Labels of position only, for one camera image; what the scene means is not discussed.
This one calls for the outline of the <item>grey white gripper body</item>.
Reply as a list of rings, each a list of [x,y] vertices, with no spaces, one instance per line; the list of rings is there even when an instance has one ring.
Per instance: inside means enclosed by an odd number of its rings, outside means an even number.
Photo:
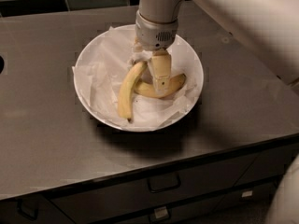
[[[149,21],[139,11],[136,12],[135,34],[143,50],[168,49],[175,41],[178,21],[167,23]]]

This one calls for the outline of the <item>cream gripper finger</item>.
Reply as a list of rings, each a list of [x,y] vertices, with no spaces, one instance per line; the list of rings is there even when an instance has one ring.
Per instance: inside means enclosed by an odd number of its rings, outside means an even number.
[[[132,56],[131,56],[131,64],[136,64],[141,61],[146,61],[150,56],[146,51],[143,50],[142,45],[135,38],[134,44],[132,46]]]
[[[163,95],[167,92],[171,76],[172,58],[166,49],[152,52],[149,59],[149,70],[152,75],[152,83],[155,92]]]

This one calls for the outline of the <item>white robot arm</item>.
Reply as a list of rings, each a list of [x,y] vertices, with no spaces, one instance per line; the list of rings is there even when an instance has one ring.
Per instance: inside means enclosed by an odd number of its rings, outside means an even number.
[[[183,0],[140,0],[137,41],[147,51],[167,49],[178,30]],[[299,0],[193,0],[216,23],[256,55],[293,92],[299,80]]]

